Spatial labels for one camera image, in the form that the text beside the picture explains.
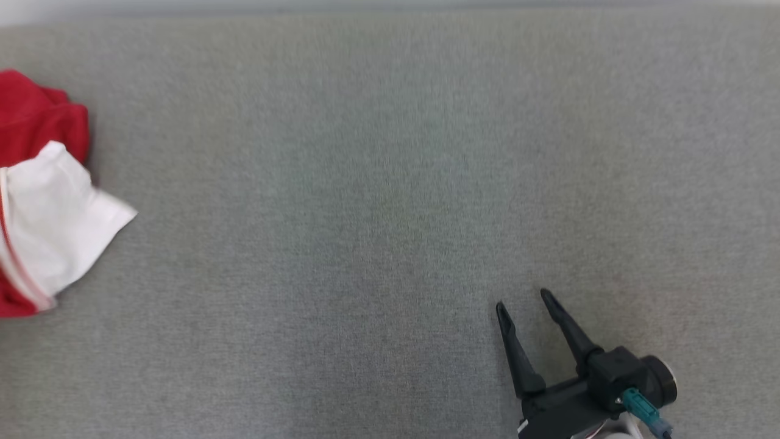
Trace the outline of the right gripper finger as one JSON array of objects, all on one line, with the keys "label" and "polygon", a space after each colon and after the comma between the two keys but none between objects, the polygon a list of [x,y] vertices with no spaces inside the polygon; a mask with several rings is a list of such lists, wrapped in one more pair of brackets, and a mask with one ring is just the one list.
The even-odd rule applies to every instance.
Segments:
[{"label": "right gripper finger", "polygon": [[504,303],[498,302],[495,310],[516,397],[523,399],[544,392],[546,383],[530,364]]},{"label": "right gripper finger", "polygon": [[587,377],[590,357],[604,353],[604,349],[590,339],[551,291],[543,288],[540,291],[540,295],[548,309],[549,316],[562,331],[569,350],[571,350],[574,356],[577,375],[579,377]]}]

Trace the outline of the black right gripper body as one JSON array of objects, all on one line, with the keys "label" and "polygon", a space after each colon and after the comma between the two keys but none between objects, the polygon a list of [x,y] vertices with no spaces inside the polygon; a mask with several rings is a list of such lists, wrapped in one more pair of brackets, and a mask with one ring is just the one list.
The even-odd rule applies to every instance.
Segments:
[{"label": "black right gripper body", "polygon": [[586,379],[571,379],[521,399],[523,419],[518,439],[571,439],[594,431],[620,411],[607,410],[593,398]]}]

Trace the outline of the red white basketball jersey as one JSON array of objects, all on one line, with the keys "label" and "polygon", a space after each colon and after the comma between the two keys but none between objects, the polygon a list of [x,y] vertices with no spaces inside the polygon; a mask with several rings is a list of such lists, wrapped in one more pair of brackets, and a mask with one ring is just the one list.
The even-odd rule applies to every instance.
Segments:
[{"label": "red white basketball jersey", "polygon": [[54,308],[136,215],[62,143],[0,168],[0,319]]}]

